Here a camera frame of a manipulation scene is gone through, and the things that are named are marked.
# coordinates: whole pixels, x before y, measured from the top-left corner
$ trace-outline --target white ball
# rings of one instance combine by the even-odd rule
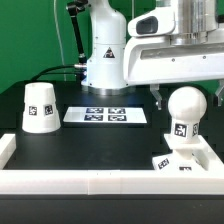
[[[205,96],[194,87],[182,87],[176,90],[168,102],[169,112],[176,120],[199,121],[206,108]]]

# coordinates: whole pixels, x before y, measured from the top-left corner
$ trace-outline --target white cup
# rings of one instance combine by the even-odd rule
[[[54,87],[36,82],[25,86],[25,110],[22,129],[30,133],[48,133],[61,127],[55,105]]]

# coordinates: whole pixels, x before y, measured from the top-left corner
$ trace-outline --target black tabletop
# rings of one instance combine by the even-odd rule
[[[170,152],[163,135],[170,132],[171,117],[167,109],[158,110],[149,87],[139,86],[133,93],[121,96],[99,96],[83,92],[78,82],[52,83],[61,121],[61,128],[52,133],[22,130],[27,82],[15,83],[0,95],[0,135],[15,133],[17,142],[5,169],[151,170],[153,156]],[[181,86],[162,86],[160,92],[169,99]],[[208,103],[199,134],[224,160],[224,107],[214,107],[213,96],[197,88]],[[147,124],[64,123],[70,106],[140,107]],[[0,207],[8,209],[0,209],[0,214],[3,223],[222,223],[223,199],[220,195],[6,195],[0,196]]]

